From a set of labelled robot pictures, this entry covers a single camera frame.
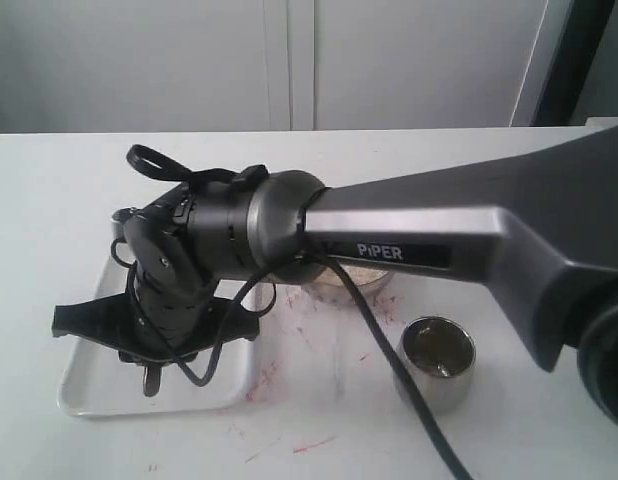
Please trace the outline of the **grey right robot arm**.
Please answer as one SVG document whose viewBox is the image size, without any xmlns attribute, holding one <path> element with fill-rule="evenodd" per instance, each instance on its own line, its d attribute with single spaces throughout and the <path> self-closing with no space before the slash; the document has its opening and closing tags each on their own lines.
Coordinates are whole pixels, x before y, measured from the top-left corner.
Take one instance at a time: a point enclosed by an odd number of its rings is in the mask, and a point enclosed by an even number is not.
<svg viewBox="0 0 618 480">
<path fill-rule="evenodd" d="M 329 188 L 300 170 L 193 171 L 143 145 L 128 163 L 171 189 L 114 216 L 134 255 L 121 294 L 54 311 L 54 336 L 159 370 L 254 339 L 223 280 L 304 284 L 321 259 L 478 283 L 534 362 L 577 350 L 618 425 L 618 126 L 520 156 Z"/>
</svg>

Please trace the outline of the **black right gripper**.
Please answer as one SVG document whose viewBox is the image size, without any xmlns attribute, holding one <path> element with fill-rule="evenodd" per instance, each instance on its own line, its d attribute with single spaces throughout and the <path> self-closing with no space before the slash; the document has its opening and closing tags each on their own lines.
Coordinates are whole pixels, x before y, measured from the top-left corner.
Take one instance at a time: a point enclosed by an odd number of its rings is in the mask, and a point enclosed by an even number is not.
<svg viewBox="0 0 618 480">
<path fill-rule="evenodd" d="M 216 297 L 223 279 L 257 270 L 247 251 L 247 209 L 264 169 L 149 169 L 145 176 L 174 188 L 135 211 L 118 243 L 135 256 L 126 294 L 54 308 L 54 338 L 75 336 L 100 345 L 134 345 L 120 351 L 125 363 L 189 363 L 211 350 L 216 364 L 228 342 L 255 340 L 258 316 Z"/>
</svg>

